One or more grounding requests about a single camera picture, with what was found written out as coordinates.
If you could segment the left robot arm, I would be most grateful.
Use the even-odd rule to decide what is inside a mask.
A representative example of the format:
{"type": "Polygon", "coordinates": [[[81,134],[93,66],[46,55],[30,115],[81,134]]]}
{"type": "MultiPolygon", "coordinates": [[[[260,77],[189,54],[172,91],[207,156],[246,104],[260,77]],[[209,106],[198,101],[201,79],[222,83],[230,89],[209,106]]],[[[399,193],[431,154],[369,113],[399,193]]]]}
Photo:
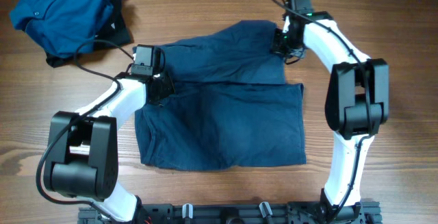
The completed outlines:
{"type": "Polygon", "coordinates": [[[52,203],[84,204],[104,223],[150,223],[139,197],[118,182],[118,129],[147,103],[174,93],[167,72],[120,73],[83,111],[56,113],[36,171],[38,192],[52,203]]]}

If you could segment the dark navy blue shorts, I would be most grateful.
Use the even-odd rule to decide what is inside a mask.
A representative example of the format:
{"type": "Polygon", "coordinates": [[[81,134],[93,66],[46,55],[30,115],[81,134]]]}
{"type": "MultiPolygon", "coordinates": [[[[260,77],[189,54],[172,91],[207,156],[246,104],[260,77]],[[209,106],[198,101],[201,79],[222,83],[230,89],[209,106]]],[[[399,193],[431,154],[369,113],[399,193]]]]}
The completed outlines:
{"type": "Polygon", "coordinates": [[[276,25],[240,21],[163,46],[175,92],[135,113],[141,163],[180,171],[304,164],[302,84],[270,50],[276,25]]]}

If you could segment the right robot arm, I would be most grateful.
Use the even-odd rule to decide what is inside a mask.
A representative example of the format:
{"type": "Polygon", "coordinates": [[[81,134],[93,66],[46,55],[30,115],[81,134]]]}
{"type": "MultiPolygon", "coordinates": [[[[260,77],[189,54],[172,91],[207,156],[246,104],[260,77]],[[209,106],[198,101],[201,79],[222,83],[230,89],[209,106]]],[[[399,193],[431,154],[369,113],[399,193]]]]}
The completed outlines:
{"type": "Polygon", "coordinates": [[[321,223],[358,218],[368,149],[389,116],[389,67],[358,50],[327,12],[288,10],[272,51],[288,64],[312,50],[330,73],[324,113],[333,130],[333,157],[315,211],[321,223]]]}

